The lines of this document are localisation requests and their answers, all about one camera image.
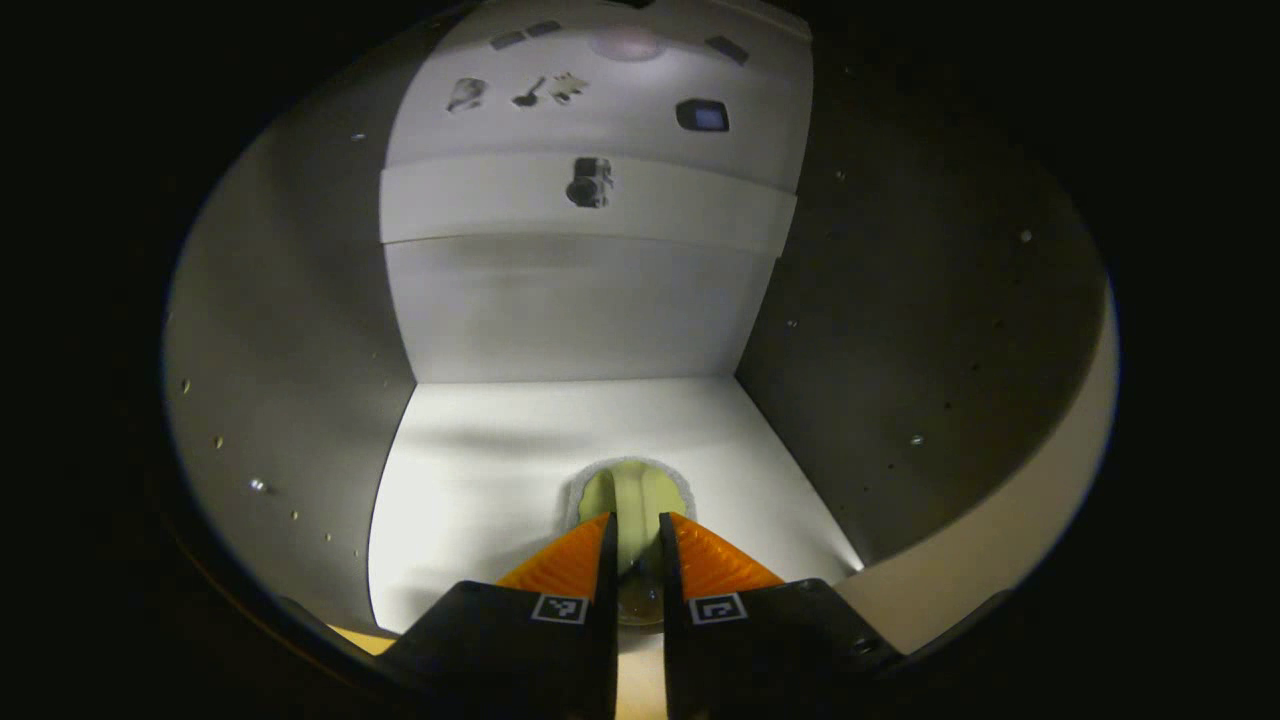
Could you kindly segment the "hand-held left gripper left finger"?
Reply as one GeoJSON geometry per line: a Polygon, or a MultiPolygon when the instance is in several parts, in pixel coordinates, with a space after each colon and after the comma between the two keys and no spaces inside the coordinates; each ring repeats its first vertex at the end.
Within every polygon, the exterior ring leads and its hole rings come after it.
{"type": "Polygon", "coordinates": [[[456,583],[378,666],[428,719],[612,719],[617,539],[603,512],[499,583],[456,583]]]}

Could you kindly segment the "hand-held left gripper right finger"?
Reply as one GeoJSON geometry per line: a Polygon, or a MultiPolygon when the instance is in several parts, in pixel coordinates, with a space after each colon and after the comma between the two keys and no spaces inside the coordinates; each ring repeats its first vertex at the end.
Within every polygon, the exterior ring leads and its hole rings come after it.
{"type": "Polygon", "coordinates": [[[660,542],[672,719],[852,719],[905,661],[820,579],[783,582],[677,512],[660,542]]]}

